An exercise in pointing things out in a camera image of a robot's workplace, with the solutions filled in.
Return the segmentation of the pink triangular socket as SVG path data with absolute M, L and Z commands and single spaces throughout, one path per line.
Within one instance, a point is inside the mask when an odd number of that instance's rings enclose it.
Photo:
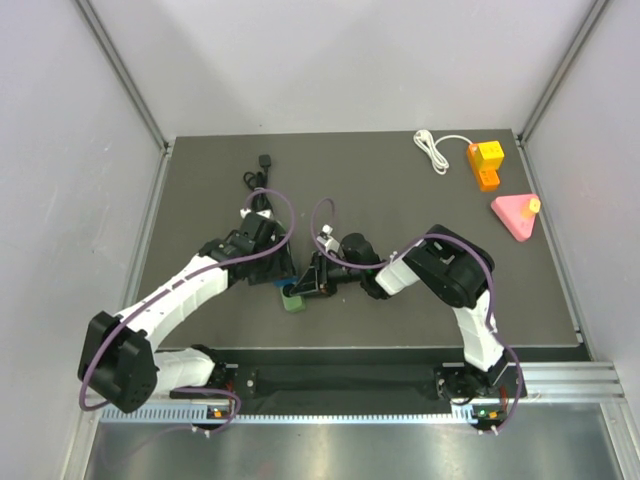
M 536 218 L 539 214 L 534 218 L 522 217 L 522 207 L 530 197 L 538 196 L 533 193 L 506 195 L 499 196 L 491 202 L 492 211 L 518 242 L 525 242 L 531 237 Z

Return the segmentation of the aluminium frame post right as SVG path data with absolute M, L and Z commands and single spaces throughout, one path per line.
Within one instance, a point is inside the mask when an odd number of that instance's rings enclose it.
M 561 87 L 568 79 L 574 64 L 585 49 L 594 30 L 611 4 L 611 0 L 595 0 L 590 2 L 586 13 L 578 24 L 578 28 L 571 36 L 568 46 L 552 70 L 552 74 L 534 103 L 531 113 L 527 116 L 521 131 L 516 135 L 517 142 L 522 148 L 532 139 L 537 127 Z

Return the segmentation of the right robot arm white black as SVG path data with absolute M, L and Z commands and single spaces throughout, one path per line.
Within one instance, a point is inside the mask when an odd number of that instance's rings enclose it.
M 376 300 L 387 300 L 404 289 L 424 284 L 452 308 L 463 338 L 464 366 L 441 372 L 439 394 L 454 405 L 492 394 L 504 380 L 504 347 L 497 341 L 495 317 L 486 274 L 493 260 L 479 247 L 442 225 L 429 237 L 394 255 L 387 264 L 360 233 L 337 241 L 325 225 L 316 237 L 313 253 L 302 277 L 283 288 L 287 298 L 330 297 L 341 284 L 357 283 Z

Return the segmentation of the aluminium frame rail front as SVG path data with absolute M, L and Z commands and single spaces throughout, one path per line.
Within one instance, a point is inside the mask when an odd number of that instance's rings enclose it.
M 217 360 L 216 368 L 226 368 L 244 365 L 238 364 L 235 359 L 228 358 Z M 427 363 L 419 362 L 382 362 L 377 360 L 368 363 L 350 363 L 340 361 L 338 363 L 318 364 L 414 364 Z M 285 363 L 255 363 L 255 364 L 294 364 Z M 517 368 L 521 379 L 526 387 L 525 395 L 516 395 L 515 398 L 483 398 L 474 399 L 469 403 L 488 404 L 498 402 L 500 404 L 516 401 L 531 401 L 536 396 L 550 398 L 559 402 L 574 402 L 580 399 L 585 401 L 600 401 L 604 398 L 618 398 L 622 394 L 622 388 L 610 365 L 596 364 L 593 362 L 561 362 L 557 365 L 551 363 L 527 363 L 525 365 L 507 364 Z M 171 392 L 155 394 L 151 396 L 144 405 L 152 398 L 163 397 L 168 401 L 192 401 L 192 402 L 213 402 L 230 401 L 240 409 L 242 413 L 249 414 L 409 414 L 409 413 L 429 413 L 441 411 L 446 403 L 450 401 L 427 401 L 406 395 L 390 395 L 381 393 L 367 394 L 316 394 L 311 393 L 279 393 L 268 398 L 249 399 L 237 395 L 233 391 L 215 389 L 211 395 L 183 397 L 173 395 Z

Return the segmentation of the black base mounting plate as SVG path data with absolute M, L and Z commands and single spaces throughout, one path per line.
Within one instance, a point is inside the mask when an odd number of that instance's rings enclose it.
M 515 398 L 526 387 L 517 368 L 498 364 L 489 372 L 453 364 L 244 364 L 216 368 L 203 386 L 173 387 L 173 395 L 211 395 L 215 389 L 243 398 L 279 393 L 406 395 L 427 401 Z

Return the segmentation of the aluminium frame post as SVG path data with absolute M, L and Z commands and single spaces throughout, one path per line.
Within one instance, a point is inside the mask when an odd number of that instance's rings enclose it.
M 117 81 L 137 112 L 153 142 L 162 154 L 166 153 L 169 150 L 170 143 L 162 133 L 158 122 L 154 118 L 147 102 L 143 98 L 140 89 L 136 85 L 133 76 L 120 55 L 118 48 L 107 31 L 107 28 L 95 6 L 88 0 L 73 0 L 72 3 L 78 10 L 80 16 L 97 42 Z
M 571 36 L 568 46 L 552 70 L 552 74 L 534 103 L 531 113 L 527 116 L 521 131 L 516 135 L 517 142 L 522 148 L 532 139 L 537 127 L 561 87 L 568 79 L 574 64 L 585 49 L 594 30 L 611 4 L 611 0 L 595 0 L 590 2 L 586 13 L 578 24 L 578 28 Z

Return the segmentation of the blue cube plug adapter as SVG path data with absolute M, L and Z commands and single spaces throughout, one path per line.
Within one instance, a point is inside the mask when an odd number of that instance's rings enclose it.
M 288 285 L 295 285 L 297 281 L 298 281 L 298 278 L 296 276 L 293 276 L 293 277 L 278 279 L 273 282 L 273 285 L 276 286 L 277 288 L 284 288 L 285 286 L 288 286 Z

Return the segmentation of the orange yellow cube socket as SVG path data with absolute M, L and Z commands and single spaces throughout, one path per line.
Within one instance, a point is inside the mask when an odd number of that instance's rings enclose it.
M 479 189 L 482 192 L 495 191 L 500 185 L 498 171 L 505 158 L 500 142 L 471 143 L 467 148 L 467 158 Z

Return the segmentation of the aluminium frame post left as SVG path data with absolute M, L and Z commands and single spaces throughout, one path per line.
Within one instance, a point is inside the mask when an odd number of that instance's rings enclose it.
M 95 6 L 88 0 L 73 0 L 72 3 L 78 10 L 80 16 L 97 42 L 117 81 L 137 112 L 153 142 L 162 154 L 166 153 L 169 150 L 170 143 L 162 133 L 158 122 L 154 118 L 147 102 L 143 98 L 140 89 L 136 85 L 133 76 L 120 55 L 118 48 L 107 31 L 107 28 Z

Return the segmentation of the green power strip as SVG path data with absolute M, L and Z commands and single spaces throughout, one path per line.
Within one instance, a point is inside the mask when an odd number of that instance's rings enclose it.
M 294 282 L 283 283 L 279 290 L 283 307 L 288 313 L 299 313 L 306 309 L 305 299 L 298 295 L 292 295 L 291 289 L 294 286 Z

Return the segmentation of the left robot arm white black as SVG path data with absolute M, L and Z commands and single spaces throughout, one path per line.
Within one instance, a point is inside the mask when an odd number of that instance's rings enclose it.
M 176 275 L 116 314 L 101 311 L 88 324 L 78 367 L 80 407 L 92 410 L 89 390 L 124 413 L 155 394 L 197 389 L 216 396 L 227 374 L 204 346 L 161 352 L 159 346 L 191 314 L 235 284 L 270 283 L 288 252 L 290 235 L 270 210 L 244 209 L 224 239 L 206 243 Z

